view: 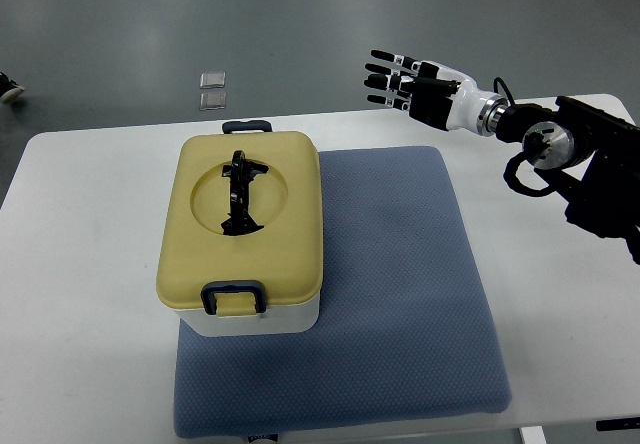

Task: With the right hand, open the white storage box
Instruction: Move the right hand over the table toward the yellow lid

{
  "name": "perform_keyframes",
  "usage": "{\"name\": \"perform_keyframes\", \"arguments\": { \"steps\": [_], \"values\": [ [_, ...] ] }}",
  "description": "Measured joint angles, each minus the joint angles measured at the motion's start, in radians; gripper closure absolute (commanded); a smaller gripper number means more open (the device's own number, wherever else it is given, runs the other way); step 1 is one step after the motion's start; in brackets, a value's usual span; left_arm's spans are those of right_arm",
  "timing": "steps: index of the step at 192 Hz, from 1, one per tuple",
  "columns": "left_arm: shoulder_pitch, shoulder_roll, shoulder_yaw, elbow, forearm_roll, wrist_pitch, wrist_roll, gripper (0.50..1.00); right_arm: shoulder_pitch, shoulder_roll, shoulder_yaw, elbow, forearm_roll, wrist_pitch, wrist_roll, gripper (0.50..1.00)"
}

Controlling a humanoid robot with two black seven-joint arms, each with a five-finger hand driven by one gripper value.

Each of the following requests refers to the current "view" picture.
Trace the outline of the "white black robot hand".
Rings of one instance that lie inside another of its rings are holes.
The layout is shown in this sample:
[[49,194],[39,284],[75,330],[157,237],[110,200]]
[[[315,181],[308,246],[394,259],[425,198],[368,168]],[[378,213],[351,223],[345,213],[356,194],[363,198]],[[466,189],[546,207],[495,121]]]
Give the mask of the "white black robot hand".
[[374,63],[364,85],[374,92],[367,100],[399,111],[429,127],[466,129],[480,136],[495,133],[493,118],[506,104],[500,95],[483,91],[470,76],[443,64],[373,50]]

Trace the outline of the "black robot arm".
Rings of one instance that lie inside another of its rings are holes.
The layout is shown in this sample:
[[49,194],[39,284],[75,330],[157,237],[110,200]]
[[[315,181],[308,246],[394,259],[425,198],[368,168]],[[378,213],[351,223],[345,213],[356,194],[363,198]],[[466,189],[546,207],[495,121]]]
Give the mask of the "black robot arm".
[[568,223],[623,239],[638,262],[639,128],[575,98],[555,104],[500,105],[490,114],[498,140],[522,145],[506,164],[506,184],[529,197],[559,194]]

